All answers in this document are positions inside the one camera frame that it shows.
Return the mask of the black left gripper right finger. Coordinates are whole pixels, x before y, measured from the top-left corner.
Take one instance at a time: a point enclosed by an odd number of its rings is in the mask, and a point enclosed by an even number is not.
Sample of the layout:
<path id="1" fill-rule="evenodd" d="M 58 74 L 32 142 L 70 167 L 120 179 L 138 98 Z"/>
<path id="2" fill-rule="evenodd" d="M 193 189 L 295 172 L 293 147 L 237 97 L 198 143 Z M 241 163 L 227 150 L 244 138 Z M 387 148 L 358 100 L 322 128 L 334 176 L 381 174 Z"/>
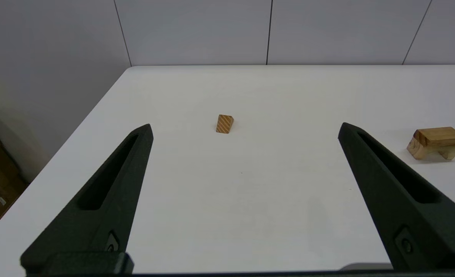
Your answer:
<path id="1" fill-rule="evenodd" d="M 393 268 L 455 272 L 455 203 L 363 129 L 338 140 Z"/>

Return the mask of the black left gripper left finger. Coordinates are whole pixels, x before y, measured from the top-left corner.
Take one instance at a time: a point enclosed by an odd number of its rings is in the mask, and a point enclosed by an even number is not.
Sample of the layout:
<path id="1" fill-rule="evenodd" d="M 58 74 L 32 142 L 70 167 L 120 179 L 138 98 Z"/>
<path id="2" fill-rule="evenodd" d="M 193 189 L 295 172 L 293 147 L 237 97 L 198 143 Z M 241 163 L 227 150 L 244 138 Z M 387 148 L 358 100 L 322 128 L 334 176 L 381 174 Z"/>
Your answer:
<path id="1" fill-rule="evenodd" d="M 154 137 L 133 130 L 21 255 L 28 275 L 130 275 L 127 244 Z"/>

